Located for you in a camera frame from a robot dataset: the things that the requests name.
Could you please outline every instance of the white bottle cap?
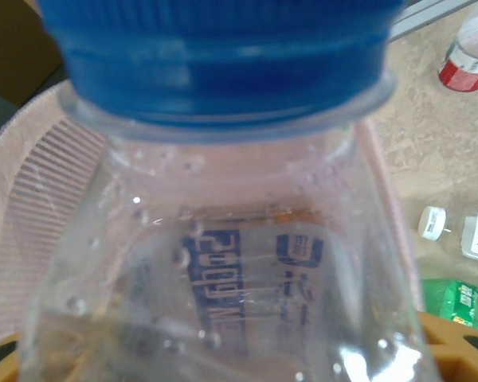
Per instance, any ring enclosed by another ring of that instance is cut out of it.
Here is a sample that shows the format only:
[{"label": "white bottle cap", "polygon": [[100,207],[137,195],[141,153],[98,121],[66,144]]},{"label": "white bottle cap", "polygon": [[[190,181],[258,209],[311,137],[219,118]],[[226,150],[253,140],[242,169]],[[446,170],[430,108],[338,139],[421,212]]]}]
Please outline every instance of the white bottle cap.
[{"label": "white bottle cap", "polygon": [[425,207],[421,214],[417,232],[427,240],[436,241],[445,230],[446,211],[439,207]]}]

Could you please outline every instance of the water droplet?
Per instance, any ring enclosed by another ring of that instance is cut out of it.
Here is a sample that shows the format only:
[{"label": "water droplet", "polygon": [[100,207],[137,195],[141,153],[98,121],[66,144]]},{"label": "water droplet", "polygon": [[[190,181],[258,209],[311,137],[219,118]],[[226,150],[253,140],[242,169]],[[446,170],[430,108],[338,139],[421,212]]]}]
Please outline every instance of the water droplet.
[{"label": "water droplet", "polygon": [[173,256],[174,264],[175,266],[180,269],[186,269],[188,268],[188,265],[190,265],[190,252],[186,248],[180,248],[177,251],[175,251],[174,256]]},{"label": "water droplet", "polygon": [[338,362],[335,362],[333,364],[333,371],[335,374],[340,374],[342,372],[342,366]]},{"label": "water droplet", "polygon": [[76,358],[83,354],[84,347],[81,344],[71,344],[66,345],[65,350],[70,357]]},{"label": "water droplet", "polygon": [[381,349],[385,349],[388,347],[388,341],[386,341],[384,338],[381,338],[379,341],[377,341],[377,346]]},{"label": "water droplet", "polygon": [[267,193],[269,208],[276,209],[278,207],[278,200],[276,199],[276,195],[274,193]]},{"label": "water droplet", "polygon": [[172,340],[164,341],[163,348],[174,354],[184,353],[184,350],[186,350],[186,346],[182,342]]},{"label": "water droplet", "polygon": [[294,192],[296,193],[296,195],[302,196],[304,195],[304,187],[302,185],[296,185],[294,186]]},{"label": "water droplet", "polygon": [[110,302],[108,303],[108,307],[110,309],[116,310],[120,308],[120,305],[122,304],[122,295],[121,294],[113,294],[110,297]]},{"label": "water droplet", "polygon": [[223,244],[216,242],[213,244],[213,252],[223,251]]},{"label": "water droplet", "polygon": [[314,173],[309,173],[306,176],[306,179],[308,180],[308,183],[312,183],[313,185],[317,184],[317,176]]},{"label": "water droplet", "polygon": [[216,332],[206,332],[205,330],[200,330],[198,332],[198,338],[203,341],[206,348],[219,349],[221,346],[220,335]]},{"label": "water droplet", "polygon": [[294,171],[296,168],[297,168],[297,164],[294,163],[294,162],[287,162],[287,163],[285,164],[285,169],[286,169],[287,171],[292,172],[292,171]]},{"label": "water droplet", "polygon": [[149,212],[145,209],[137,209],[133,212],[133,217],[141,224],[149,224]]},{"label": "water droplet", "polygon": [[304,374],[302,372],[296,373],[296,382],[303,382],[304,381]]},{"label": "water droplet", "polygon": [[340,195],[340,200],[343,202],[349,202],[352,201],[352,193],[351,191],[345,189],[342,191],[342,194]]},{"label": "water droplet", "polygon": [[141,160],[143,159],[143,157],[144,157],[144,154],[143,154],[143,151],[142,151],[142,150],[137,150],[137,151],[135,152],[135,159],[136,159],[137,161],[141,161]]},{"label": "water droplet", "polygon": [[198,173],[202,168],[197,162],[186,162],[183,167],[187,173]]},{"label": "water droplet", "polygon": [[87,311],[87,304],[85,303],[85,301],[82,298],[76,296],[72,296],[71,298],[69,298],[65,304],[67,306],[67,309],[69,309],[71,313],[74,313],[77,316],[82,316]]},{"label": "water droplet", "polygon": [[188,208],[181,208],[181,210],[178,213],[178,218],[180,220],[189,220],[191,219],[192,216],[193,216],[193,213]]},{"label": "water droplet", "polygon": [[88,240],[88,246],[90,249],[96,249],[99,247],[100,241],[97,237],[92,237]]},{"label": "water droplet", "polygon": [[411,333],[409,335],[409,343],[413,346],[420,345],[419,337],[416,333]]},{"label": "water droplet", "polygon": [[405,337],[402,333],[399,333],[399,332],[396,332],[393,337],[395,338],[395,340],[397,341],[400,341],[400,342],[403,342],[405,340]]},{"label": "water droplet", "polygon": [[200,220],[191,219],[189,222],[190,235],[193,237],[202,236],[204,224]]},{"label": "water droplet", "polygon": [[117,194],[117,196],[121,197],[124,195],[125,193],[125,188],[123,185],[116,185],[115,186],[115,193]]}]

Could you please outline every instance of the green packaging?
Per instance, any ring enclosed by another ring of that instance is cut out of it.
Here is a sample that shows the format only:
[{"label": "green packaging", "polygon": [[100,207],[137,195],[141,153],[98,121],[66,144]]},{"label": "green packaging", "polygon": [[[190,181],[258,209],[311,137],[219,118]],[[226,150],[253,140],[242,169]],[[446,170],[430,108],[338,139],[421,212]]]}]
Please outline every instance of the green packaging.
[{"label": "green packaging", "polygon": [[426,311],[478,329],[478,287],[455,279],[423,280]]}]

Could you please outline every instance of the bottle neck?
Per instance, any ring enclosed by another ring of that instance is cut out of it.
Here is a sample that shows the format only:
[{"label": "bottle neck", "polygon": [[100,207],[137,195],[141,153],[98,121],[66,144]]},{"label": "bottle neck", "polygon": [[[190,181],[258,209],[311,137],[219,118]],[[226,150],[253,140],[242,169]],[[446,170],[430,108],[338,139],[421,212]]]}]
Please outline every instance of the bottle neck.
[{"label": "bottle neck", "polygon": [[104,160],[112,171],[124,177],[145,177],[147,183],[160,182],[174,190],[181,184],[199,188],[283,183],[287,177],[311,183],[311,174],[323,164],[345,166],[343,162],[355,149],[353,123],[290,139],[228,145],[181,145],[114,135],[108,141]]},{"label": "bottle neck", "polygon": [[320,113],[299,109],[241,115],[160,115],[161,123],[121,118],[80,98],[70,83],[63,85],[60,102],[65,112],[86,127],[109,137],[173,144],[234,144],[273,138],[292,138],[340,128],[362,119],[384,104],[395,87],[394,76],[385,72],[379,82],[348,102]]}]

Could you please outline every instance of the beige floor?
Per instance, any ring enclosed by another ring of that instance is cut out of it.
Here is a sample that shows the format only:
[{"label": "beige floor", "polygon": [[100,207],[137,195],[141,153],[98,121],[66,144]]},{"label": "beige floor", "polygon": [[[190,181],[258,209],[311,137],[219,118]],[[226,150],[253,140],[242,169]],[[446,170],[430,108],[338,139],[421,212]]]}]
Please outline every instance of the beige floor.
[{"label": "beige floor", "polygon": [[388,62],[397,74],[398,89],[375,118],[423,275],[452,276],[478,285],[478,261],[462,256],[460,232],[454,230],[437,243],[415,232],[426,205],[447,208],[455,220],[478,209],[478,91],[453,92],[437,78],[467,12],[390,45]]}]

